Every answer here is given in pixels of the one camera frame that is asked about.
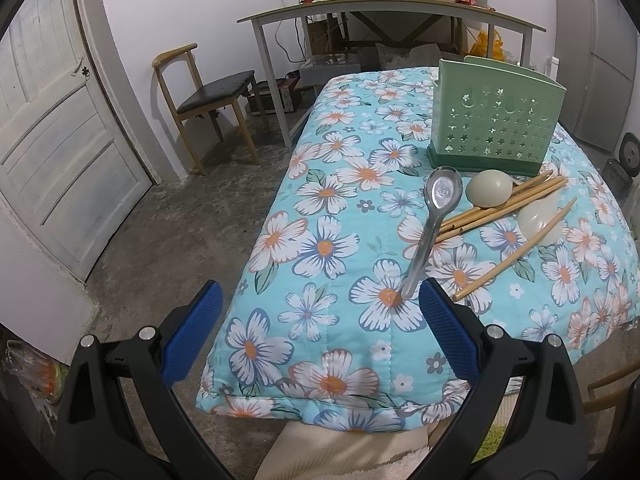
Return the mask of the translucent white spoon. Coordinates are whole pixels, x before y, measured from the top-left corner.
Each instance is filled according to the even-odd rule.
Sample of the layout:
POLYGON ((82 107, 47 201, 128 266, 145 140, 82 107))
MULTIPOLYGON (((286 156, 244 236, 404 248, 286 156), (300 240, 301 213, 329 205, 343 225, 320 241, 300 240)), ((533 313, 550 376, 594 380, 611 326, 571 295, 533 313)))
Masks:
MULTIPOLYGON (((535 200, 518 212, 518 228, 529 240, 538 234, 559 212, 556 199, 547 197, 535 200)), ((563 225, 556 224, 553 229, 539 242, 542 246, 556 244, 562 237, 563 225)))

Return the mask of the metal spoon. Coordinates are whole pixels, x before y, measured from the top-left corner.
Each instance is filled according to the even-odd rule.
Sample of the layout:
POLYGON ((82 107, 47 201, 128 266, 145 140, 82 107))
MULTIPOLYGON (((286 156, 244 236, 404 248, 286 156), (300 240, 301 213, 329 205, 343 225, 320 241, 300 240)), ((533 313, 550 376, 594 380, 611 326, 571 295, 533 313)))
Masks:
POLYGON ((442 222, 458 206, 463 192, 462 177, 451 167, 438 167, 426 179, 423 197, 427 218, 418 247, 409 266, 408 274, 401 286, 401 297, 410 299, 420 281, 424 280, 428 257, 431 255, 442 222))

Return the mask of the green-white ceramic spoon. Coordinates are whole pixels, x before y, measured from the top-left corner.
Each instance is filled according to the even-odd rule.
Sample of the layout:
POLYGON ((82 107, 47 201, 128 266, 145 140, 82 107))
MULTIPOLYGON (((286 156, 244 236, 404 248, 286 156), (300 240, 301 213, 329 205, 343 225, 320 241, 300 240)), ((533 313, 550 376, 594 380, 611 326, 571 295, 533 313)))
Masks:
POLYGON ((502 171, 488 169, 476 174, 465 188, 466 199, 480 208, 504 204, 513 191, 513 179, 502 171))

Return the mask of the floral blue quilt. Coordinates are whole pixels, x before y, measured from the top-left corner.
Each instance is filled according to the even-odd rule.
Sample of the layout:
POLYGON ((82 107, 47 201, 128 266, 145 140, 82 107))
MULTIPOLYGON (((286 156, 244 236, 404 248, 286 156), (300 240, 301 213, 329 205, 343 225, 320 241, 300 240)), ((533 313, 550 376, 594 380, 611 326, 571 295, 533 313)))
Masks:
MULTIPOLYGON (((454 376, 416 298, 399 287, 427 211, 437 72, 342 75, 318 95, 202 371, 196 406, 356 432, 413 430, 454 414, 454 376)), ((630 229, 562 128, 542 168, 566 185, 560 240, 464 300, 484 323, 572 360, 639 317, 630 229)))

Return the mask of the white panel door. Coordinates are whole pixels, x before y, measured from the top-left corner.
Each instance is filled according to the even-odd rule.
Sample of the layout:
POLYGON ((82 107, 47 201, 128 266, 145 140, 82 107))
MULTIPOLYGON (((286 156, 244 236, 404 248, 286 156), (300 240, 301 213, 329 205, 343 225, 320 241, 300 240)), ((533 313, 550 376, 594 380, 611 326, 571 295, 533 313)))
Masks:
POLYGON ((150 188, 82 43, 73 0, 24 0, 1 39, 1 193, 79 281, 150 188))

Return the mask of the green plastic utensil holder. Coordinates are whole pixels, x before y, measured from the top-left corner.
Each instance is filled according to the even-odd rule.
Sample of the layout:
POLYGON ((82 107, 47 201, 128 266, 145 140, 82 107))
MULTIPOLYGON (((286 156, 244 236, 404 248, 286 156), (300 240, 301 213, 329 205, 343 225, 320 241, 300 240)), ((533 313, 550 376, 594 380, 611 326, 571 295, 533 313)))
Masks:
POLYGON ((529 68, 468 55, 441 60, 428 159, 434 167, 538 174, 566 89, 529 68))

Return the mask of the black rice cooker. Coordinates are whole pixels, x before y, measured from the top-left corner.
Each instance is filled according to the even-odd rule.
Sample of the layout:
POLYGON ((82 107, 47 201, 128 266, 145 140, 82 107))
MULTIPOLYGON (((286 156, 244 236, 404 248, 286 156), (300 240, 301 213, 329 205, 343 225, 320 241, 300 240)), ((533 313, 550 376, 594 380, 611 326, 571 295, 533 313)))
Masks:
POLYGON ((609 158, 602 170, 602 178, 616 200, 626 198, 632 181, 639 175, 640 143, 631 132, 626 132, 620 142, 616 158, 609 158))

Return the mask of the wooden chair black seat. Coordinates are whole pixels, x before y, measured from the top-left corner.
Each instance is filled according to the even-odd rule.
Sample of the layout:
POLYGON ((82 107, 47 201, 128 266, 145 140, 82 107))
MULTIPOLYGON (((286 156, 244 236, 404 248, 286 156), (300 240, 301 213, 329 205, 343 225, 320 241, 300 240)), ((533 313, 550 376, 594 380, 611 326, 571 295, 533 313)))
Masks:
POLYGON ((258 165, 260 163, 260 159, 239 102, 239 98, 241 96, 248 98, 250 96, 250 92, 253 91, 258 112, 260 116, 262 116, 262 122, 266 128, 269 128, 266 110, 258 92, 254 70, 244 70, 244 72, 235 73, 230 76, 216 79, 208 84, 204 84, 193 55, 193 51, 197 47, 198 45, 195 42, 192 42, 192 44, 186 44, 185 46, 162 52, 153 58, 151 63, 157 82, 160 85, 160 92, 162 92, 162 96, 164 97, 171 117, 178 128, 180 139, 193 160, 193 170, 198 174, 205 174, 205 169, 201 159, 198 157, 198 154, 196 154, 196 151, 194 151, 193 146, 186 137, 186 128, 184 128, 184 123, 189 119, 208 115, 219 141, 222 142, 224 140, 224 135, 218 125, 217 116, 218 110, 226 106, 232 107, 243 140, 250 152, 250 157, 254 164, 258 165), (185 101, 177 106, 170 94, 168 85, 166 84, 164 69, 172 62, 175 62, 177 58, 181 58, 182 56, 186 59, 186 66, 188 66, 195 91, 185 101))

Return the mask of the yellow plastic bag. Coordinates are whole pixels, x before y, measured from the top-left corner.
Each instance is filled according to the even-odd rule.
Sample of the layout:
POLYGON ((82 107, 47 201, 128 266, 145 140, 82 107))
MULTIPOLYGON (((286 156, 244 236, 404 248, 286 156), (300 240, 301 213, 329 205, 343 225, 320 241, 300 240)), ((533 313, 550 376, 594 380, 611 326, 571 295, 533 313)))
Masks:
POLYGON ((480 30, 475 37, 468 55, 488 58, 488 50, 491 50, 491 58, 497 61, 506 62, 506 54, 503 51, 503 41, 500 34, 495 30, 492 35, 492 44, 489 43, 489 35, 484 30, 480 30))

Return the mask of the grey refrigerator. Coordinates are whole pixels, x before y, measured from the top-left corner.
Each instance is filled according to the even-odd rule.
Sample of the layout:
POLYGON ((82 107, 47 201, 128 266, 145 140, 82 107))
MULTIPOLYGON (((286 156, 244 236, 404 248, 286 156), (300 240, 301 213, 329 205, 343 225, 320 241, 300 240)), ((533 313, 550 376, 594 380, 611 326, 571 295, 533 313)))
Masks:
POLYGON ((623 132, 637 67, 637 29, 620 0, 556 0, 554 54, 566 88, 561 125, 611 153, 623 132))

